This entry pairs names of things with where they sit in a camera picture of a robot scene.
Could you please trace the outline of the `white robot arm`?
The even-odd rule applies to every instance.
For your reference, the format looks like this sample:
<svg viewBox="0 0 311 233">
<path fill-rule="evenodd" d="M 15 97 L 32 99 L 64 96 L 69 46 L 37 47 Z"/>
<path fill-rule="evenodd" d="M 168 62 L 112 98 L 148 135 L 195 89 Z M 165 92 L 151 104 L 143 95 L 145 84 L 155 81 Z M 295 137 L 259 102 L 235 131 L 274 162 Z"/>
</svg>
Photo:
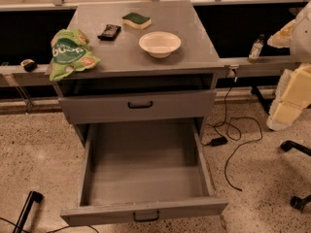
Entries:
<svg viewBox="0 0 311 233">
<path fill-rule="evenodd" d="M 266 121 L 269 129 L 279 131 L 290 127 L 311 105 L 311 2 L 267 44 L 288 48 L 295 62 L 295 69 L 285 69 L 280 77 Z"/>
</svg>

